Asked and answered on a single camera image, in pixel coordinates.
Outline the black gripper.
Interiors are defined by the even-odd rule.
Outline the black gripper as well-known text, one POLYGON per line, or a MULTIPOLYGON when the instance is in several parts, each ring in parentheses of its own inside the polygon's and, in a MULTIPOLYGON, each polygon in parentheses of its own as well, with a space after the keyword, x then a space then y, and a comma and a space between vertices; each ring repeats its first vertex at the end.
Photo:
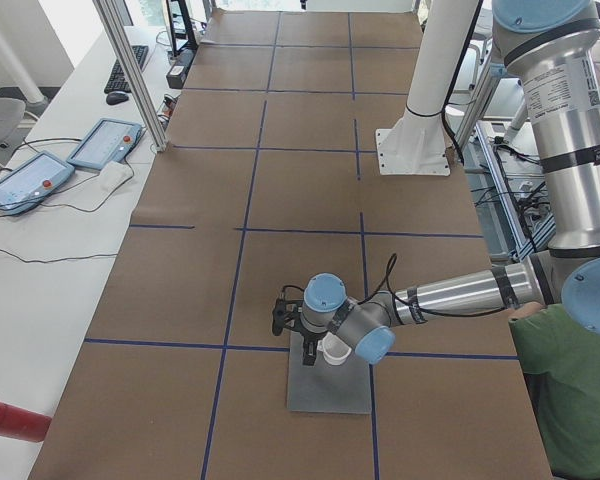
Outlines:
POLYGON ((327 330, 314 332, 303 328, 301 335, 303 337, 302 346, 302 364, 304 366, 314 366, 317 358, 318 342, 328 333, 327 330))

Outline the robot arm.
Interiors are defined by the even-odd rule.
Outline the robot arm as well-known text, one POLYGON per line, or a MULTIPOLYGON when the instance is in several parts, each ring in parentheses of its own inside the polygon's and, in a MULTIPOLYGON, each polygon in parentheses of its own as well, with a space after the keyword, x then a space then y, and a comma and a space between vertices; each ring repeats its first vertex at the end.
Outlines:
POLYGON ((536 301, 559 303, 600 335, 600 95, 591 50, 600 22, 591 1, 497 1, 494 49, 521 80, 556 231, 546 251, 469 275, 394 291, 382 281, 364 300, 335 275, 314 276, 301 300, 278 303, 273 331, 298 332, 313 365, 334 336, 378 363, 394 328, 432 316, 473 317, 536 301))

